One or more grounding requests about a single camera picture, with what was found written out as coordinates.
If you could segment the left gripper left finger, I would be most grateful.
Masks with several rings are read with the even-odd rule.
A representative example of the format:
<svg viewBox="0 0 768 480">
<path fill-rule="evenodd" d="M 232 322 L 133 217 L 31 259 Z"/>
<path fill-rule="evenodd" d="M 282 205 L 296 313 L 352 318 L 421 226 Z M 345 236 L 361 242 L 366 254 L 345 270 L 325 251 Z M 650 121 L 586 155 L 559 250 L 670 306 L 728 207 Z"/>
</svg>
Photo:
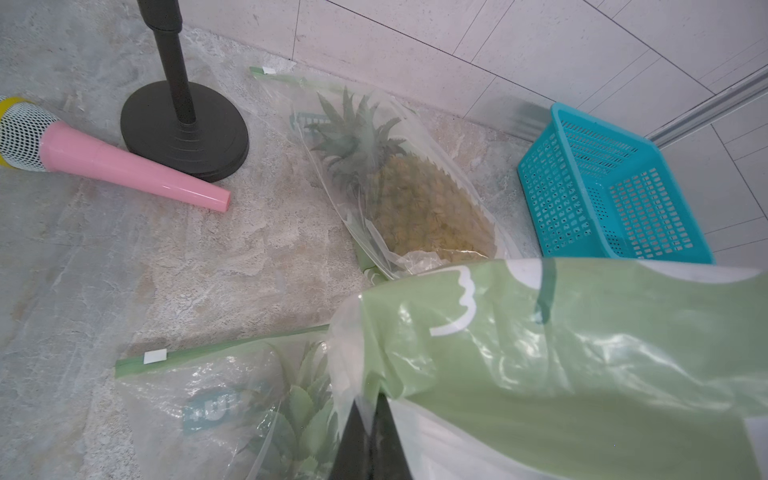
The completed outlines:
<svg viewBox="0 0 768 480">
<path fill-rule="evenodd" d="M 367 480 L 370 478 L 369 435 L 359 408 L 352 405 L 339 443 L 329 480 Z"/>
</svg>

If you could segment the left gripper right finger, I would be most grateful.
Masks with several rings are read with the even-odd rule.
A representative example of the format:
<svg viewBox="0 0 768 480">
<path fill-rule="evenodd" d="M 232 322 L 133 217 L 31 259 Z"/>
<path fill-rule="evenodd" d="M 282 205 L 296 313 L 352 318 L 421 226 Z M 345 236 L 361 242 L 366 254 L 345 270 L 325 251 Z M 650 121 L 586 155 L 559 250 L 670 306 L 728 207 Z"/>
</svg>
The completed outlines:
<svg viewBox="0 0 768 480">
<path fill-rule="evenodd" d="M 400 437 L 383 393 L 377 397 L 370 436 L 370 478 L 412 480 Z"/>
</svg>

